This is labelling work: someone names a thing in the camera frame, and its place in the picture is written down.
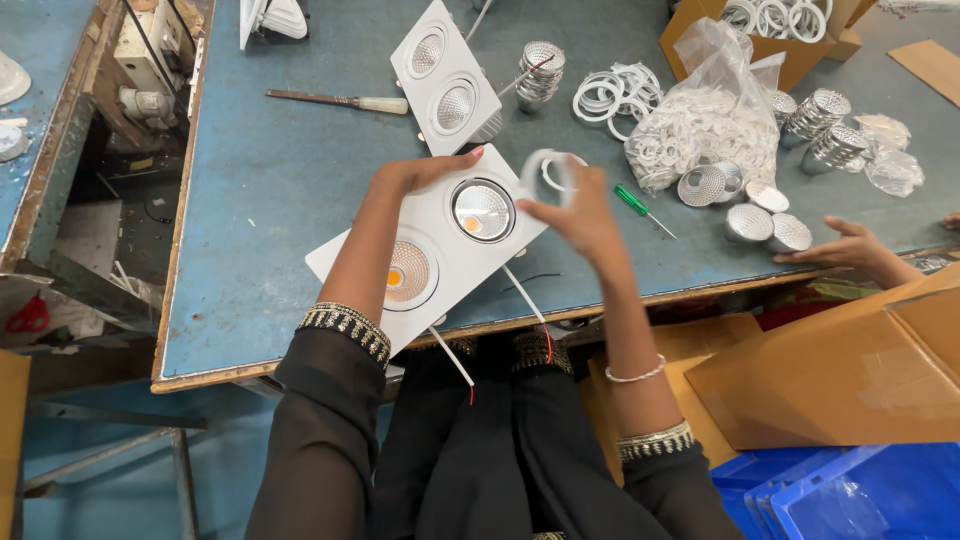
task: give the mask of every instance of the silver bracelet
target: silver bracelet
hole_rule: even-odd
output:
[[[630,379],[619,379],[617,377],[614,377],[613,375],[610,374],[610,366],[607,366],[607,370],[606,370],[607,379],[613,382],[637,382],[638,380],[650,379],[651,377],[655,376],[659,372],[663,371],[663,366],[666,365],[666,357],[664,357],[663,355],[657,355],[657,356],[660,357],[660,364],[658,364],[657,367],[644,373],[639,377],[633,377]]]

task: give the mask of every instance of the red scissors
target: red scissors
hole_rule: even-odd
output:
[[[41,331],[47,328],[50,323],[50,313],[47,313],[47,303],[40,298],[40,291],[36,296],[30,299],[23,309],[13,314],[13,317],[7,320],[6,329],[9,333],[21,333],[22,331]]]

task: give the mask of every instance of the black sleeve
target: black sleeve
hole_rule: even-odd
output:
[[[307,312],[276,368],[286,389],[245,538],[365,537],[389,355],[389,340],[356,311]]]
[[[676,540],[743,540],[710,481],[703,447],[688,437],[686,444],[667,445],[672,449],[669,452],[662,444],[646,445],[651,455],[643,455],[637,448],[632,455],[625,454],[621,441],[623,489]]]

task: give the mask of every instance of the sequined trim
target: sequined trim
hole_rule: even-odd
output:
[[[519,360],[514,364],[512,371],[518,371],[524,368],[538,366],[546,363],[549,350],[546,345],[546,334],[539,331],[530,331],[522,333],[513,339],[516,354]],[[550,365],[555,365],[560,369],[573,375],[573,368],[570,367],[570,359],[566,355],[566,347],[553,340],[553,357],[550,359]]]
[[[318,302],[306,311],[297,330],[319,328],[338,331],[370,354],[383,369],[390,363],[390,338],[363,313],[350,306]]]
[[[629,437],[616,441],[620,449],[620,461],[626,463],[643,457],[673,454],[693,446],[693,433],[684,420],[669,430],[657,431],[649,435]]]
[[[448,339],[446,341],[446,346],[453,351],[459,351],[470,357],[474,357],[477,354],[477,338],[475,337],[457,337],[455,339]],[[429,345],[422,345],[420,347],[415,347],[414,351],[426,351],[427,349],[431,349],[433,347],[440,347],[440,344],[431,343]]]

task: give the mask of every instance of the green screwdriver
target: green screwdriver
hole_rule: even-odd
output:
[[[636,210],[636,213],[640,214],[640,216],[649,217],[654,223],[657,224],[657,227],[660,227],[661,229],[663,229],[663,231],[669,234],[670,237],[673,238],[674,240],[677,239],[677,236],[674,236],[674,234],[671,233],[669,229],[664,227],[660,221],[657,221],[657,218],[654,217],[654,214],[650,213],[650,209],[648,209],[646,205],[641,203],[640,200],[637,199],[636,195],[631,193],[630,190],[627,189],[625,185],[617,184],[616,187],[613,189],[613,192],[616,193],[617,197],[623,199],[624,203],[627,203],[628,205],[630,205],[630,208]]]

